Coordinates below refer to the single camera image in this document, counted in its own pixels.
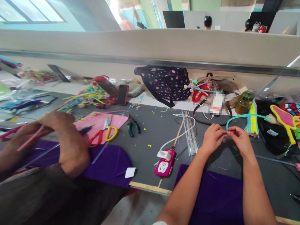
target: yellow-handled scissors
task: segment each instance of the yellow-handled scissors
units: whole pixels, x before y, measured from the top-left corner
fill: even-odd
[[[105,136],[105,141],[106,141],[106,142],[109,142],[109,141],[113,140],[113,139],[117,136],[117,134],[118,134],[118,128],[117,128],[117,127],[111,127],[111,126],[110,126],[110,122],[111,122],[111,121],[112,121],[112,116],[111,116],[111,117],[109,117],[109,116],[106,117],[103,129],[102,129],[102,130],[99,130],[99,132],[97,132],[97,133],[90,139],[90,148],[94,148],[94,147],[96,147],[96,146],[98,146],[98,145],[101,144],[103,132],[104,132],[104,130],[106,130],[106,129],[107,129],[107,133],[106,133],[106,136]],[[114,129],[115,132],[114,132],[113,135],[110,137],[110,132],[111,132],[112,129]],[[98,136],[98,141],[97,141],[97,143],[94,144],[94,145],[92,145],[92,142],[94,141],[94,139],[95,139],[97,136]]]

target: polka dot bag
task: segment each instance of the polka dot bag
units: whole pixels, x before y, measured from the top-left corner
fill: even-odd
[[[174,106],[173,101],[187,100],[190,95],[183,88],[189,84],[186,68],[145,66],[135,68],[134,74],[141,76],[155,99],[168,107]]]

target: gray sleeve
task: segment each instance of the gray sleeve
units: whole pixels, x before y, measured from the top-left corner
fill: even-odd
[[[0,224],[43,224],[75,190],[76,185],[60,164],[8,178],[0,183]]]

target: bottle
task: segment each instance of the bottle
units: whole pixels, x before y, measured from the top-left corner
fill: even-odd
[[[241,98],[235,104],[235,111],[237,114],[243,115],[246,114],[254,99],[254,91],[253,89],[248,89],[247,91],[243,92]]]

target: table surface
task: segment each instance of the table surface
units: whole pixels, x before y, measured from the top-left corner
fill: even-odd
[[[38,119],[44,116],[45,112],[50,112],[51,110],[62,105],[65,102],[63,98],[70,96],[68,94],[56,92],[48,94],[59,98],[50,106],[21,114],[18,122],[31,122],[35,119]],[[132,178],[130,185],[142,190],[161,194],[170,194],[175,183],[179,165],[190,164],[192,160],[188,155],[186,135],[183,135],[176,141],[175,150],[177,152],[177,159],[175,161],[172,174],[169,178],[160,179],[160,177],[156,176],[153,173],[155,169],[154,164],[159,160],[156,155],[162,145],[177,137],[178,132],[180,132],[180,134],[184,133],[184,128],[181,128],[182,118],[176,117],[173,114],[181,114],[181,112],[185,111],[168,109],[166,112],[161,112],[165,111],[166,108],[147,105],[141,105],[142,107],[137,110],[135,107],[128,108],[129,106],[130,104],[127,106],[112,105],[108,109],[97,109],[94,106],[88,106],[85,108],[76,107],[72,114],[76,118],[80,118],[81,116],[86,116],[93,111],[128,111],[125,112],[125,116],[128,116],[128,113],[131,114],[131,116],[141,127],[141,134],[137,134],[135,127],[133,127],[134,138],[131,138],[128,133],[127,123],[125,123],[120,128],[121,132],[119,133],[118,137],[114,139],[111,144],[121,146],[131,158],[133,165],[137,168],[135,176]],[[203,114],[200,112],[197,112],[196,116],[203,121],[206,120],[203,117]],[[11,114],[0,114],[0,119],[7,119],[10,117]],[[228,118],[228,116],[214,117],[211,122],[225,123]],[[246,124],[246,118],[237,118],[232,120],[230,126],[239,126],[244,128]],[[204,133],[209,125],[196,122],[195,127],[195,131],[197,131],[196,139],[199,146],[201,146]],[[47,139],[57,141],[55,134],[48,135]],[[274,158],[274,156],[265,148],[261,138],[254,139],[251,137],[250,139],[256,155]],[[171,148],[173,145],[174,141],[166,145],[164,149]],[[299,194],[299,181],[295,176],[300,178],[300,174],[293,167],[289,167],[294,172],[295,175],[293,175],[281,163],[271,162],[260,158],[257,160],[262,172],[264,184],[271,200],[272,207],[275,215],[278,216],[277,220],[287,224],[297,224],[296,221],[300,221],[300,205],[290,197],[290,194]],[[236,145],[229,138],[226,138],[221,146],[210,156],[205,166],[205,173],[209,173],[209,171],[207,171],[207,167],[209,171],[228,175],[238,179],[243,178],[243,159],[239,154]]]

